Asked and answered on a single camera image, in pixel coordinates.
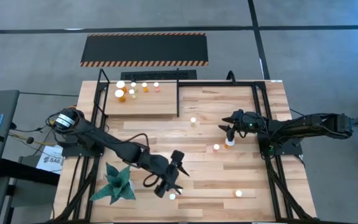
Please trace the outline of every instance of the concrete floor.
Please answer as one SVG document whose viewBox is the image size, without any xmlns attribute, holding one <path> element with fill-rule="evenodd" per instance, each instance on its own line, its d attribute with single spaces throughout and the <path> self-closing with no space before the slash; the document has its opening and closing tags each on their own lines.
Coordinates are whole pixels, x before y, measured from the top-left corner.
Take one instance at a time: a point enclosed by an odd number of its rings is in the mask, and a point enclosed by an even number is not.
<svg viewBox="0 0 358 224">
<path fill-rule="evenodd" d="M 260 26 L 358 25 L 358 0 L 254 2 Z M 0 29 L 251 25 L 245 0 L 0 0 Z M 0 90 L 77 95 L 81 82 L 94 80 L 98 73 L 97 68 L 79 66 L 86 35 L 0 34 Z M 283 80 L 291 108 L 304 114 L 358 116 L 358 30 L 261 35 L 270 77 Z M 224 78 L 229 70 L 237 79 L 262 79 L 253 31 L 214 31 L 207 36 L 209 66 L 190 67 L 197 69 L 199 79 Z M 105 71 L 118 79 L 121 72 L 159 69 Z M 76 97 L 21 95 L 14 122 L 21 129 L 36 128 L 48 114 L 75 102 Z M 302 146 L 318 216 L 358 223 L 358 127 L 348 140 L 311 138 Z M 32 153 L 9 140 L 4 157 L 17 160 Z M 17 210 L 13 223 L 45 221 L 50 208 Z"/>
</svg>

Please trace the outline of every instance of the wooden plank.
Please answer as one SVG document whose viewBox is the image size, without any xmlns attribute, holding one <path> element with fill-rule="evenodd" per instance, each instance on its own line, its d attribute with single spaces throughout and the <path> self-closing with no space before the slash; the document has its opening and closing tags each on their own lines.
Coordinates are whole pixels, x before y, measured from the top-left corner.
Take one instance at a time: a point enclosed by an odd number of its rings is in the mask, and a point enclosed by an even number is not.
<svg viewBox="0 0 358 224">
<path fill-rule="evenodd" d="M 290 119 L 283 83 L 266 81 L 266 87 L 273 117 Z M 95 88 L 96 82 L 83 82 L 81 87 L 77 108 L 85 111 L 87 119 L 90 119 Z M 122 115 L 110 116 L 106 124 L 110 127 L 109 134 L 122 140 L 147 133 L 151 153 L 160 154 L 168 160 L 173 150 L 184 152 L 183 166 L 190 177 L 179 175 L 177 184 L 183 187 L 183 194 L 169 200 L 169 194 L 174 193 L 171 190 L 163 198 L 158 198 L 154 188 L 143 186 L 143 180 L 149 173 L 131 167 L 136 200 L 120 200 L 113 205 L 109 205 L 109 198 L 98 200 L 93 205 L 91 222 L 274 221 L 265 163 L 260 158 L 256 136 L 248 134 L 244 139 L 236 138 L 236 145 L 225 149 L 225 133 L 218 128 L 219 124 L 227 124 L 221 118 L 230 116 L 235 110 L 255 110 L 250 88 L 236 87 L 234 91 L 229 87 L 181 87 L 179 97 L 178 118 L 176 114 Z M 263 111 L 261 92 L 259 100 Z M 195 126 L 190 126 L 191 117 L 197 119 Z M 134 141 L 145 143 L 144 138 Z M 221 146 L 218 152 L 213 152 L 214 144 Z M 282 156 L 282 161 L 290 192 L 306 212 L 315 216 L 305 168 L 293 156 Z M 75 162 L 76 159 L 66 159 L 63 164 L 54 204 L 56 214 L 60 214 L 66 205 Z M 119 170 L 126 167 L 113 151 L 105 150 L 99 165 L 96 190 L 107 184 L 106 162 Z M 242 191 L 242 197 L 234 195 L 236 190 Z M 284 215 L 279 190 L 278 195 Z M 83 197 L 81 215 L 85 212 L 87 196 Z"/>
<path fill-rule="evenodd" d="M 116 98 L 115 84 L 110 84 L 107 95 L 105 113 L 107 115 L 150 115 L 150 114 L 176 114 L 177 113 L 177 84 L 160 83 L 160 91 L 154 91 L 153 83 L 148 84 L 146 93 L 137 84 L 136 99 L 132 99 L 129 93 L 125 94 L 126 100 L 121 103 Z"/>
</svg>

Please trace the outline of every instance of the potted plant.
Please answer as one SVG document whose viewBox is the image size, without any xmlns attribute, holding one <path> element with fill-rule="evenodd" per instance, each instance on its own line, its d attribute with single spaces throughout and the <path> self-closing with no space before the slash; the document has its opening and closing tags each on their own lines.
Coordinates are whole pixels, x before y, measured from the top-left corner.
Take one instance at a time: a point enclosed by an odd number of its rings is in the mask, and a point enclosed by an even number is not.
<svg viewBox="0 0 358 224">
<path fill-rule="evenodd" d="M 116 202 L 120 198 L 135 200 L 135 194 L 133 190 L 133 184 L 129 180 L 130 166 L 127 166 L 122 171 L 118 170 L 112 165 L 106 163 L 107 180 L 108 184 L 101 190 L 92 195 L 90 200 L 98 200 L 103 197 L 111 196 L 110 205 Z"/>
</svg>

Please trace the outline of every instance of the wooden table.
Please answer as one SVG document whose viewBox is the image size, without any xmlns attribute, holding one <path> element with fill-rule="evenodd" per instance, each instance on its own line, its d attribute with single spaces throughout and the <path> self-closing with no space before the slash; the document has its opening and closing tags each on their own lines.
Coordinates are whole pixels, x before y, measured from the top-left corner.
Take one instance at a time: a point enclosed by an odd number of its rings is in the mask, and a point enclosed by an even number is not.
<svg viewBox="0 0 358 224">
<path fill-rule="evenodd" d="M 273 118 L 291 119 L 283 83 L 265 82 Z M 87 119 L 91 117 L 95 88 L 94 81 L 85 81 L 81 87 L 77 109 L 82 110 Z M 223 148 L 225 133 L 218 128 L 219 124 L 225 124 L 221 118 L 230 116 L 235 110 L 255 111 L 251 88 L 180 87 L 179 97 L 179 117 L 116 116 L 108 118 L 106 124 L 110 127 L 109 134 L 119 139 L 146 133 L 151 152 L 169 160 L 174 149 L 184 152 L 183 166 L 190 177 L 180 174 L 177 180 L 177 184 L 184 188 L 183 195 L 177 196 L 176 200 L 170 200 L 169 193 L 164 198 L 158 198 L 153 193 L 154 188 L 147 189 L 142 185 L 149 173 L 131 168 L 137 200 L 121 199 L 112 205 L 109 205 L 109 197 L 95 201 L 91 222 L 274 221 L 265 162 L 260 158 L 255 135 L 236 138 L 236 145 L 227 150 Z M 263 106 L 261 93 L 259 100 Z M 190 125 L 191 117 L 197 119 L 195 126 Z M 144 140 L 139 138 L 139 142 L 144 143 Z M 213 152 L 214 144 L 221 145 L 219 152 Z M 288 189 L 305 211 L 315 216 L 303 165 L 293 156 L 282 156 L 282 161 Z M 56 214 L 60 214 L 66 206 L 75 162 L 76 158 L 64 162 L 54 203 Z M 96 190 L 107 184 L 104 177 L 106 162 L 119 170 L 126 166 L 113 151 L 107 149 L 99 163 Z M 78 171 L 72 195 L 76 192 L 79 177 Z M 241 198 L 234 196 L 236 190 L 242 191 Z M 277 191 L 284 217 L 282 195 Z M 85 200 L 84 197 L 80 218 L 85 215 Z"/>
</svg>

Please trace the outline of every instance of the hazard stripe mat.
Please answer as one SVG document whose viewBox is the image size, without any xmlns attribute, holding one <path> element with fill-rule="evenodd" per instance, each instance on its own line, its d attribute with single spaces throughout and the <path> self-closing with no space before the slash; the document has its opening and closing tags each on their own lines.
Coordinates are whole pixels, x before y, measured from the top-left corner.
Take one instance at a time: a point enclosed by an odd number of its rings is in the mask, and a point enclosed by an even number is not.
<svg viewBox="0 0 358 224">
<path fill-rule="evenodd" d="M 82 67 L 207 66 L 205 33 L 90 34 Z"/>
</svg>

